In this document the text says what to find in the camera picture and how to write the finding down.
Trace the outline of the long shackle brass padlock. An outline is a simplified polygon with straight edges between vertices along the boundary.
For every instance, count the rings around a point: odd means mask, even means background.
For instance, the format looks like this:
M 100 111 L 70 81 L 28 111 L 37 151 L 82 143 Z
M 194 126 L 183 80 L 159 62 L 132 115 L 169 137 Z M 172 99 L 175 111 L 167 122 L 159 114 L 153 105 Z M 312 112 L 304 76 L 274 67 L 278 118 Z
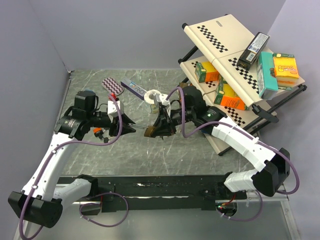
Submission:
M 144 136 L 148 137 L 148 138 L 155 138 L 155 127 L 154 126 L 142 126 L 142 125 L 137 125 L 134 123 L 129 123 L 129 126 L 133 127 L 133 128 L 137 128 L 137 129 L 142 129 L 144 130 Z

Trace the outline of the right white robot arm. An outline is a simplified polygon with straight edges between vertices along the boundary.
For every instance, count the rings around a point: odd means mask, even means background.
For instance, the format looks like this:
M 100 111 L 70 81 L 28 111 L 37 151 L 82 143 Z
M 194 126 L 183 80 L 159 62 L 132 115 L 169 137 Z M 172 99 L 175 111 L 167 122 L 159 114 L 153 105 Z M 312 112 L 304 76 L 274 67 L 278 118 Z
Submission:
M 290 160 L 284 150 L 274 149 L 239 127 L 225 112 L 207 105 L 202 93 L 194 86 L 177 87 L 180 108 L 172 109 L 169 96 L 157 90 L 148 91 L 144 100 L 158 107 L 158 117 L 145 131 L 145 137 L 165 137 L 176 133 L 181 126 L 185 138 L 185 124 L 192 122 L 196 130 L 203 130 L 240 153 L 254 167 L 253 170 L 227 173 L 218 193 L 230 199 L 236 192 L 257 190 L 267 197 L 279 192 L 290 174 Z

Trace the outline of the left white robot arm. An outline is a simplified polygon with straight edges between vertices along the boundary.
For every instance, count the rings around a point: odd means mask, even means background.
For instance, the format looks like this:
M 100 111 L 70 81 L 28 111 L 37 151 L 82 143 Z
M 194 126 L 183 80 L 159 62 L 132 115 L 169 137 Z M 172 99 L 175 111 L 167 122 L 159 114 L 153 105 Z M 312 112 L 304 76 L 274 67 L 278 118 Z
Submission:
M 79 175 L 61 190 L 56 184 L 73 151 L 85 144 L 84 136 L 91 128 L 109 131 L 114 143 L 121 135 L 134 133 L 128 124 L 132 120 L 124 113 L 124 104 L 118 97 L 109 96 L 106 111 L 98 109 L 99 98 L 93 91 L 80 91 L 58 120 L 48 150 L 37 170 L 22 188 L 13 191 L 8 203 L 19 217 L 19 222 L 52 228 L 60 219 L 63 210 L 81 198 L 95 200 L 99 195 L 98 179 Z

